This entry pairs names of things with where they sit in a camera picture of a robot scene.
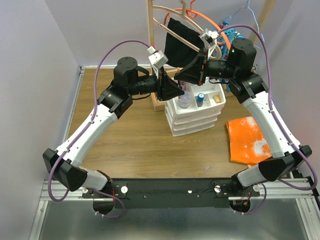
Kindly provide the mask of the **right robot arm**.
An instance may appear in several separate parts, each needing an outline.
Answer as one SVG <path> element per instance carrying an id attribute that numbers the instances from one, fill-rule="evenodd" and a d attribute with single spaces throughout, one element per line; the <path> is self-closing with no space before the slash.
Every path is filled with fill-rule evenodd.
<path id="1" fill-rule="evenodd" d="M 273 182 L 295 170 L 312 154 L 309 145 L 301 145 L 273 106 L 270 90 L 262 77 L 252 72 L 257 51 L 247 38 L 237 38 L 226 60 L 208 59 L 208 50 L 196 57 L 174 76 L 175 80 L 201 86 L 206 78 L 227 79 L 232 94 L 254 118 L 268 144 L 271 157 L 231 177 L 230 191 L 241 196 L 248 187 Z"/>

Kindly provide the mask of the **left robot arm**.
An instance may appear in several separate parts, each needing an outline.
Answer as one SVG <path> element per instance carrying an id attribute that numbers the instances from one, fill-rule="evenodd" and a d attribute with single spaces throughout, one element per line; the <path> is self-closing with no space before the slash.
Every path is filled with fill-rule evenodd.
<path id="1" fill-rule="evenodd" d="M 154 71 L 138 66 L 133 57 L 118 60 L 113 69 L 113 80 L 100 95 L 89 116 L 63 144 L 55 150 L 46 149 L 42 155 L 52 179 L 59 181 L 68 191 L 81 187 L 91 188 L 101 198 L 111 191 L 108 177 L 98 170 L 82 167 L 89 149 L 133 104 L 133 96 L 156 93 L 161 101 L 170 100 L 184 92 L 165 72 L 168 58 L 160 51 L 149 56 Z"/>

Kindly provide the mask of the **blue cap clear tube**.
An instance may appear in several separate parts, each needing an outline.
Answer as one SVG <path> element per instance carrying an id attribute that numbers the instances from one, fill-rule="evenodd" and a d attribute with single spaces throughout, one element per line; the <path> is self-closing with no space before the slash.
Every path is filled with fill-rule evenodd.
<path id="1" fill-rule="evenodd" d="M 203 106 L 205 95 L 203 93 L 199 93 L 196 98 L 197 106 L 200 108 Z"/>

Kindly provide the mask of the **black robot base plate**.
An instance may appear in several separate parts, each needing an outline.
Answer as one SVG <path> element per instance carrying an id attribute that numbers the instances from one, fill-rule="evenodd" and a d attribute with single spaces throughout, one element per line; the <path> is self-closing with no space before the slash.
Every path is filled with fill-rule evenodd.
<path id="1" fill-rule="evenodd" d="M 238 188 L 230 178 L 115 178 L 96 192 L 83 190 L 102 214 L 122 209 L 229 208 L 248 212 L 265 192 L 261 184 Z"/>

